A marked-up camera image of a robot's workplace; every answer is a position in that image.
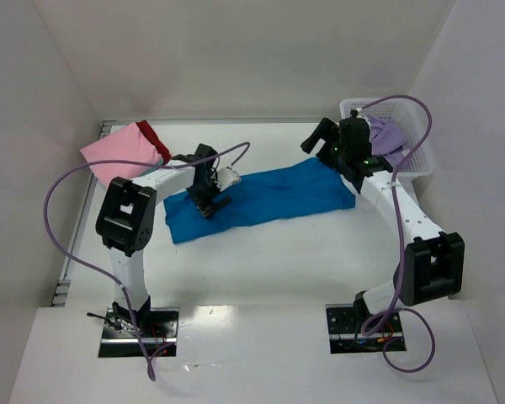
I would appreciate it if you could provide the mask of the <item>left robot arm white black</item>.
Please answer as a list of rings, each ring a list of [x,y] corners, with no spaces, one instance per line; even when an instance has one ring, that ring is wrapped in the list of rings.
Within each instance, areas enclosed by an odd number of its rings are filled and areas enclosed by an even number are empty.
[[[233,166],[215,167],[217,159],[215,149],[200,144],[195,153],[177,155],[147,175],[117,177],[109,183],[96,232],[109,253],[112,275],[119,281],[112,310],[121,321],[141,327],[151,315],[143,250],[152,238],[156,207],[182,190],[204,219],[230,204],[225,192],[241,177]]]

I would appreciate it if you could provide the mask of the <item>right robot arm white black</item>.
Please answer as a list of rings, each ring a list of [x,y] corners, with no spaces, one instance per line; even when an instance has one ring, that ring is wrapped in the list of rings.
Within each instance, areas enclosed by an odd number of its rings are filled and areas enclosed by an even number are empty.
[[[300,145],[336,171],[353,194],[367,199],[399,242],[399,263],[391,281],[356,295],[354,307],[364,332],[383,326],[403,307],[458,294],[462,289],[465,242],[448,233],[421,210],[397,178],[397,170],[372,152],[369,122],[358,114],[320,123]]]

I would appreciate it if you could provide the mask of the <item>blue t shirt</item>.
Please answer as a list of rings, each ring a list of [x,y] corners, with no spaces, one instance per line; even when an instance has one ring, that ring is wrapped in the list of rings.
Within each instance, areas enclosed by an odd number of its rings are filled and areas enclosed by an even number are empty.
[[[335,170],[317,158],[242,177],[225,195],[231,203],[203,218],[188,194],[164,200],[166,224],[173,243],[192,242],[235,227],[256,226],[334,210],[350,210],[356,198]]]

